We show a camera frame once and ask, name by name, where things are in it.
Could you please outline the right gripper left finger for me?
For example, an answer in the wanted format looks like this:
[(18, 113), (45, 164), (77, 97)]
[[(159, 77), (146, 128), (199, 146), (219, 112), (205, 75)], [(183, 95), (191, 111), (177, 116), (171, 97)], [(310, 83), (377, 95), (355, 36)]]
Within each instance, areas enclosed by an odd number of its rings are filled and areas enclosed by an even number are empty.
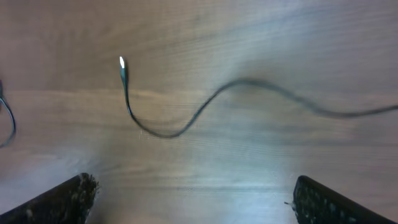
[(1, 214), (1, 224), (85, 224), (97, 191), (92, 175), (78, 174)]

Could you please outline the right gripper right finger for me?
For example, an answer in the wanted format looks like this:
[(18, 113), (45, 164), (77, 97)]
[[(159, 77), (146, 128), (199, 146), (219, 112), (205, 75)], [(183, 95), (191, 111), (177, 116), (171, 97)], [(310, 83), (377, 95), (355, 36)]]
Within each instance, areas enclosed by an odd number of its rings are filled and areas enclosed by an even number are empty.
[(289, 205), (299, 224), (397, 224), (306, 175), (298, 177)]

